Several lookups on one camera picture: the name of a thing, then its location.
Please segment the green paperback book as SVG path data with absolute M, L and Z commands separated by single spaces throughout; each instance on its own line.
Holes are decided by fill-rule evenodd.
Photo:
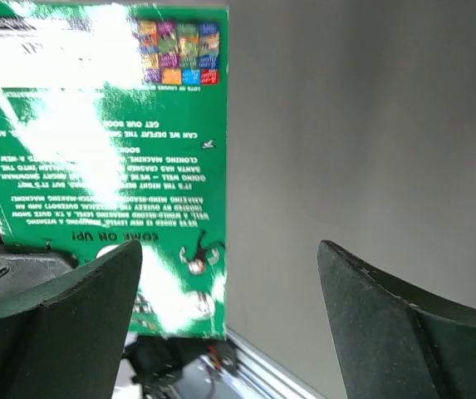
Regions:
M 228 8 L 0 1 L 0 235 L 90 262 L 130 240 L 130 330 L 225 327 Z

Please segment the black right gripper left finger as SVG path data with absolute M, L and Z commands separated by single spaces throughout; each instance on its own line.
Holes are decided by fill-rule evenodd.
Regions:
M 0 398 L 110 398 L 140 280 L 131 240 L 73 267 L 0 246 Z

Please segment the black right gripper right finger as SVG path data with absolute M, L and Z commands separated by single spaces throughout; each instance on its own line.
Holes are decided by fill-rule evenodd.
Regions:
M 349 398 L 476 398 L 476 308 L 320 242 L 321 289 Z

